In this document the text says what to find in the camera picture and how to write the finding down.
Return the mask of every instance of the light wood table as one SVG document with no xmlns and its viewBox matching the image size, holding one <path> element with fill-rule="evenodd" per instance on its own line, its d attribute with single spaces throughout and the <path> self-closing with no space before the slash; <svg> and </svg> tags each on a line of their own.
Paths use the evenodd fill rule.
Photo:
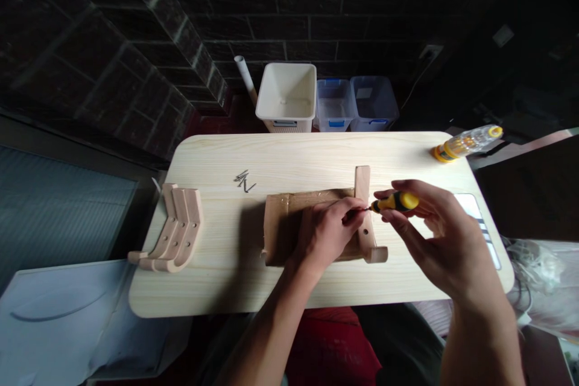
<svg viewBox="0 0 579 386">
<path fill-rule="evenodd" d="M 260 257 L 265 197 L 354 186 L 356 166 L 370 165 L 370 191 L 390 181 L 420 179 L 453 193 L 476 197 L 502 264 L 506 291 L 513 269 L 468 162 L 443 164 L 429 150 L 450 137 L 441 132 L 294 133 L 194 136 L 173 157 L 166 182 L 197 188 L 205 224 L 192 261 L 179 273 L 138 269 L 129 300 L 140 317 L 170 317 L 217 312 L 250 312 L 262 306 L 282 269 L 266 267 Z M 245 193 L 233 179 L 249 169 Z M 143 250 L 157 242 L 166 213 L 157 205 Z M 424 236 L 431 232 L 412 219 Z M 373 215 L 376 241 L 387 245 L 388 261 L 363 259 L 332 264 L 308 302 L 309 308 L 371 305 L 445 299 L 424 276 L 404 242 L 389 224 Z"/>
</svg>

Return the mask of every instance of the screwdriver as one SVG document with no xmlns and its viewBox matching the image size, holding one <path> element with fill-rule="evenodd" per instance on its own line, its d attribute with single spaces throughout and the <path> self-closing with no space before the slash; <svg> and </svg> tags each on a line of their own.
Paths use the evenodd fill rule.
<svg viewBox="0 0 579 386">
<path fill-rule="evenodd" d="M 416 208 L 418 203 L 418 198 L 412 193 L 397 191 L 387 198 L 375 200 L 365 211 L 372 210 L 375 213 L 380 213 L 380 210 L 390 208 L 400 212 L 408 212 Z"/>
</svg>

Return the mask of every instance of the gray panel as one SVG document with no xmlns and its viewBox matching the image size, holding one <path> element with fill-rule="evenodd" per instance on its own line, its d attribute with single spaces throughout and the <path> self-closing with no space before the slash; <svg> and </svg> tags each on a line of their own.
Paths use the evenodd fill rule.
<svg viewBox="0 0 579 386">
<path fill-rule="evenodd" d="M 17 270 L 106 260 L 136 187 L 0 146 L 0 292 Z"/>
</svg>

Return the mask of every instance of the white plastic bin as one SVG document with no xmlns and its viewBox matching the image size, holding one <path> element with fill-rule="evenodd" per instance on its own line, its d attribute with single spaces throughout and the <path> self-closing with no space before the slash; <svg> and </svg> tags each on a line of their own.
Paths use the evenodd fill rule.
<svg viewBox="0 0 579 386">
<path fill-rule="evenodd" d="M 270 133 L 309 133 L 315 116 L 315 66 L 269 63 L 259 86 L 255 115 Z"/>
<path fill-rule="evenodd" d="M 390 80 L 386 77 L 363 75 L 350 79 L 356 102 L 352 131 L 386 131 L 400 116 Z"/>
<path fill-rule="evenodd" d="M 346 131 L 356 116 L 349 80 L 327 78 L 317 82 L 316 126 L 322 132 Z"/>
</svg>

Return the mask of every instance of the hand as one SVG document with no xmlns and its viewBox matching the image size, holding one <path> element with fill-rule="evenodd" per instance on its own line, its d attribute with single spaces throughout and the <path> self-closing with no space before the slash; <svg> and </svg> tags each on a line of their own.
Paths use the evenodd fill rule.
<svg viewBox="0 0 579 386">
<path fill-rule="evenodd" d="M 362 225 L 365 207 L 363 200 L 347 197 L 306 208 L 292 258 L 321 276 Z"/>
<path fill-rule="evenodd" d="M 414 194 L 420 204 L 404 214 L 383 210 L 382 220 L 392 225 L 434 285 L 468 308 L 483 308 L 499 294 L 504 297 L 480 226 L 452 193 L 417 180 L 393 181 L 392 187 Z M 393 192 L 375 192 L 374 196 L 382 199 Z M 433 238 L 424 239 L 414 228 L 408 221 L 413 215 L 424 219 Z"/>
</svg>

